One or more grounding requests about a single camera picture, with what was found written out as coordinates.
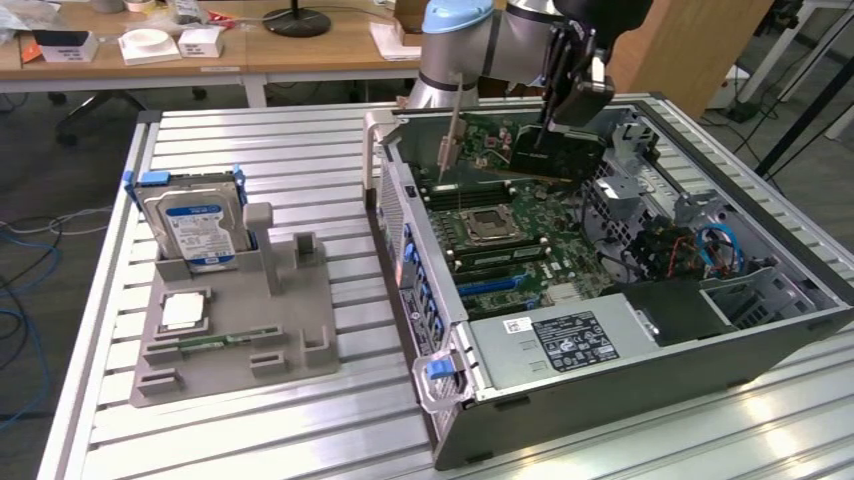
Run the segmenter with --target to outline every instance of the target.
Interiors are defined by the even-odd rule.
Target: slotted metal surface
[[[854,281],[849,254],[665,103],[655,110]],[[39,478],[854,478],[854,333],[756,381],[482,464],[436,472],[360,200],[360,130],[389,104],[165,113],[141,125],[129,168],[240,164],[249,201],[274,208],[273,241],[325,242],[341,370],[330,376],[136,409],[128,405],[153,277],[150,230],[121,193]],[[703,175],[661,142],[688,191]]]

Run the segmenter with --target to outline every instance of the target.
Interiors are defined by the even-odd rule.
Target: paper
[[[421,47],[404,47],[400,44],[393,25],[370,22],[370,36],[378,54],[385,60],[400,62],[421,58]]]

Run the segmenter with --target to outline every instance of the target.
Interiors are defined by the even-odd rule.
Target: power supply label
[[[559,372],[619,358],[592,312],[533,322],[533,332]]]

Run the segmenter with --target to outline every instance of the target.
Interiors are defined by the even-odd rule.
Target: hard drive label
[[[218,226],[225,217],[218,205],[169,208],[169,227],[184,259],[204,265],[233,258],[234,247],[228,231]]]

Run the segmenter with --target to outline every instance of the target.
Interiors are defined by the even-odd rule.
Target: black lamp base
[[[273,10],[264,15],[264,18],[269,17],[276,18],[264,20],[264,27],[272,33],[285,37],[314,37],[328,32],[332,26],[329,17],[306,8],[298,9],[298,18],[293,16],[290,9]]]

